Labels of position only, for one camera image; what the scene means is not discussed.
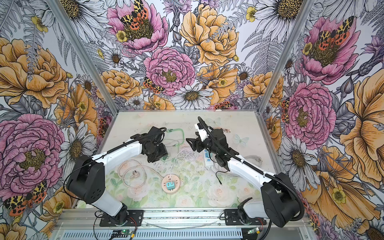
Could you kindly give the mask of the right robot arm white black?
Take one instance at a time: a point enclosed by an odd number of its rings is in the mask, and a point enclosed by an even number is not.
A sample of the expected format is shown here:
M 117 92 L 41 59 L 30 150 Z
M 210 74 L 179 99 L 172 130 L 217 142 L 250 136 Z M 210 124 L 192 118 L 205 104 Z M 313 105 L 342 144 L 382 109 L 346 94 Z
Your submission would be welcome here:
M 263 218 L 282 228 L 288 222 L 303 218 L 303 201 L 286 174 L 259 168 L 229 147 L 223 129 L 208 126 L 201 117 L 198 121 L 195 125 L 197 137 L 186 139 L 192 150 L 198 153 L 206 150 L 225 173 L 238 175 L 261 193 L 261 201 L 248 198 L 238 205 L 237 215 L 243 224 Z

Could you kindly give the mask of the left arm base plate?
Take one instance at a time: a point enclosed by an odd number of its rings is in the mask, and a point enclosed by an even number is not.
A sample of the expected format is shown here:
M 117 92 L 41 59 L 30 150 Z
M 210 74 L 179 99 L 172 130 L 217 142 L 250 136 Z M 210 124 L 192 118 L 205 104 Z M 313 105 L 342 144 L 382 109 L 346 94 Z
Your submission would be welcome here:
M 122 214 L 111 217 L 104 213 L 100 227 L 140 227 L 144 218 L 144 210 L 126 210 Z

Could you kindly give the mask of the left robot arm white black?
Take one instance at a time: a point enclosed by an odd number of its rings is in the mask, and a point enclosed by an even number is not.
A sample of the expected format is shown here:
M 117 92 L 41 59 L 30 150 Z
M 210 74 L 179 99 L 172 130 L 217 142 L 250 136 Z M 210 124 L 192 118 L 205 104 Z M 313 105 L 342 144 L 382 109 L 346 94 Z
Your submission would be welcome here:
M 104 212 L 115 225 L 128 220 L 127 206 L 106 190 L 106 175 L 123 162 L 144 155 L 149 163 L 168 155 L 162 143 L 167 128 L 152 127 L 148 133 L 136 134 L 104 153 L 76 159 L 72 172 L 66 177 L 66 190 L 79 200 Z

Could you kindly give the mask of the white blue power strip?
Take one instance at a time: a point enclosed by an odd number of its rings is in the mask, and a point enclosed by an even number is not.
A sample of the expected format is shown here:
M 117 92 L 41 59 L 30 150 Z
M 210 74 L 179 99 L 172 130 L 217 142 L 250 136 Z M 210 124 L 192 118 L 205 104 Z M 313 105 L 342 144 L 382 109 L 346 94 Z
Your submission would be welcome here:
M 210 153 L 209 153 L 207 150 L 203 150 L 203 155 L 204 155 L 204 163 L 205 163 L 205 167 L 206 167 L 207 169 L 213 167 L 213 166 L 214 166 L 214 163 L 213 163 L 213 161 L 211 160 Z

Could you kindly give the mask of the teal charger adapter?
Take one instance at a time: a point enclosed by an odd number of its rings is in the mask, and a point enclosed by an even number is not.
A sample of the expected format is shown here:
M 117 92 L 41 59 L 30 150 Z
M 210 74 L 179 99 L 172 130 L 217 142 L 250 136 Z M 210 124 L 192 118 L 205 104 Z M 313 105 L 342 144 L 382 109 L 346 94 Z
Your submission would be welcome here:
M 174 181 L 167 182 L 166 188 L 168 191 L 171 191 L 176 188 L 176 183 Z

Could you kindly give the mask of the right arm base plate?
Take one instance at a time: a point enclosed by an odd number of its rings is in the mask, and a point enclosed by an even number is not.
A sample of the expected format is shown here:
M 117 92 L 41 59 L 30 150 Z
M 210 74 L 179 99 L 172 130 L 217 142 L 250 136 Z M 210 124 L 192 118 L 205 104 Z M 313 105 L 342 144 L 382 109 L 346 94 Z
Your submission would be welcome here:
M 238 209 L 224 209 L 226 226 L 265 226 L 267 221 L 263 218 L 250 218 L 245 212 Z

